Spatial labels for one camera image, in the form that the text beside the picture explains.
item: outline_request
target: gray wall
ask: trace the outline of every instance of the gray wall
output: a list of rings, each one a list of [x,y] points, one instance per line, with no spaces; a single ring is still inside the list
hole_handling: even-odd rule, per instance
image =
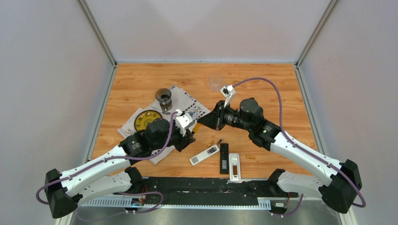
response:
[[[111,66],[74,0],[0,0],[0,21],[0,223],[53,225],[36,190],[85,160]]]
[[[87,0],[121,61],[296,61],[329,0]]]
[[[359,225],[398,221],[397,12],[396,0],[340,1],[302,67],[327,152],[359,164]]]

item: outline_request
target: clear glass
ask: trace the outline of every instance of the clear glass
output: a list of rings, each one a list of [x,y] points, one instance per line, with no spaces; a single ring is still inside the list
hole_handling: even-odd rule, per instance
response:
[[[224,76],[221,73],[214,72],[209,74],[210,90],[218,92],[222,87],[223,81],[224,81]]]

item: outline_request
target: gray floor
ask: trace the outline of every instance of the gray floor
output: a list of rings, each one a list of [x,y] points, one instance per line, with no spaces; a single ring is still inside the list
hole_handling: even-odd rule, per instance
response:
[[[291,201],[289,210],[296,207]],[[119,208],[85,207],[79,212],[84,219],[98,219],[123,211]],[[291,217],[277,218],[260,210],[190,210],[157,209],[155,211],[120,215],[99,222],[87,223],[73,216],[72,225],[340,225],[340,216],[321,201],[304,200],[298,212]]]

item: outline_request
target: robotic arm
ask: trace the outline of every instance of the robotic arm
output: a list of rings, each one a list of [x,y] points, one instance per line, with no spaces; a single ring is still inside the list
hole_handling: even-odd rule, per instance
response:
[[[39,189],[36,197],[50,206],[53,218],[60,218],[96,197],[116,192],[138,193],[143,179],[131,165],[155,157],[151,156],[153,150],[174,145],[182,151],[195,141],[188,129],[194,124],[192,117],[177,110],[172,119],[174,114],[180,115],[175,118],[175,123],[173,120],[169,123],[165,119],[155,119],[145,130],[128,136],[109,152],[84,165],[63,172],[50,170],[46,174],[45,186]],[[124,172],[106,176],[126,167]],[[42,189],[45,190],[47,203],[38,197]]]
[[[348,212],[357,192],[333,167],[347,175],[360,190],[360,174],[353,161],[348,159],[342,163],[298,142],[279,126],[265,119],[263,109],[254,98],[244,99],[239,109],[232,109],[230,102],[236,93],[232,85],[224,86],[221,93],[226,100],[219,101],[213,111],[198,119],[198,123],[214,130],[221,130],[225,125],[247,130],[249,139],[255,145],[291,159],[315,176],[298,175],[277,169],[270,176],[270,181],[276,182],[285,192],[318,197],[333,210],[340,213]]]

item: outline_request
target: wooden table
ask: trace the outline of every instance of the wooden table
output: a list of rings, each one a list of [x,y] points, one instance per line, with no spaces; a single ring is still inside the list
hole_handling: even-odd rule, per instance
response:
[[[289,64],[120,64],[99,134],[92,154],[96,158],[118,145],[123,137],[117,133],[130,116],[139,108],[146,108],[160,88],[176,84],[183,88],[210,111],[215,103],[225,99],[219,92],[209,89],[208,74],[221,72],[225,84],[235,84],[255,76],[266,77],[279,88],[283,100],[283,124],[292,136],[316,149],[314,137],[306,114],[299,85]],[[235,88],[231,106],[238,108],[241,100],[254,97],[264,109],[264,116],[279,125],[277,95],[270,84],[264,81],[250,81]],[[226,126],[222,131],[201,126],[195,134],[196,142],[182,152],[172,151],[157,165],[142,161],[136,166],[143,176],[175,177],[227,177],[219,174],[219,153],[192,166],[189,159],[202,152],[211,140],[224,137],[230,144],[230,153],[239,153],[243,178],[268,178],[276,169],[292,173],[309,174],[289,159],[255,146],[248,138],[248,132]]]

